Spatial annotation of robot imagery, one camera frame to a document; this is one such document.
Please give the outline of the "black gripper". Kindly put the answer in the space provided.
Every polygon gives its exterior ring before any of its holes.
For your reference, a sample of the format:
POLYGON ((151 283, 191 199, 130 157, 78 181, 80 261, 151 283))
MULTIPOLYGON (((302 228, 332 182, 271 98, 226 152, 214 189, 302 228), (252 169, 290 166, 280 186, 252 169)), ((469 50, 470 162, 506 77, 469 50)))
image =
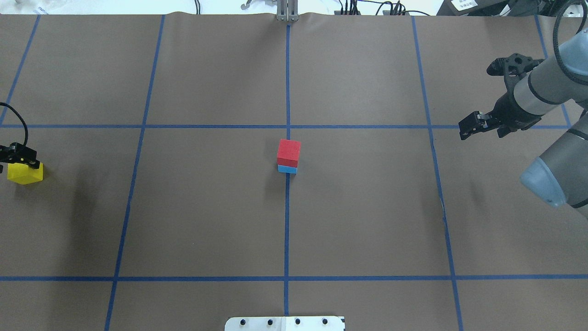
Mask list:
POLYGON ((537 124, 541 115, 528 113, 519 107, 510 92, 504 93, 495 103, 491 113, 474 111, 458 123, 460 140, 464 141, 473 134, 497 129, 499 138, 525 131, 537 124))

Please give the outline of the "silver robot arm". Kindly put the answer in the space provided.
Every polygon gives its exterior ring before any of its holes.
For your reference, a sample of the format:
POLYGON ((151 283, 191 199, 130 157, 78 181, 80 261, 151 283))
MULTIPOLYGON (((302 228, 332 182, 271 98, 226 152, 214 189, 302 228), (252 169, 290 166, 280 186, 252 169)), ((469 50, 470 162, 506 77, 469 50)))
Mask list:
POLYGON ((587 30, 565 42, 553 35, 553 53, 537 59, 519 53, 494 59, 487 74, 505 92, 487 112, 458 123, 462 140, 496 131, 499 137, 532 129, 559 130, 520 175, 521 184, 546 204, 587 215, 587 30))

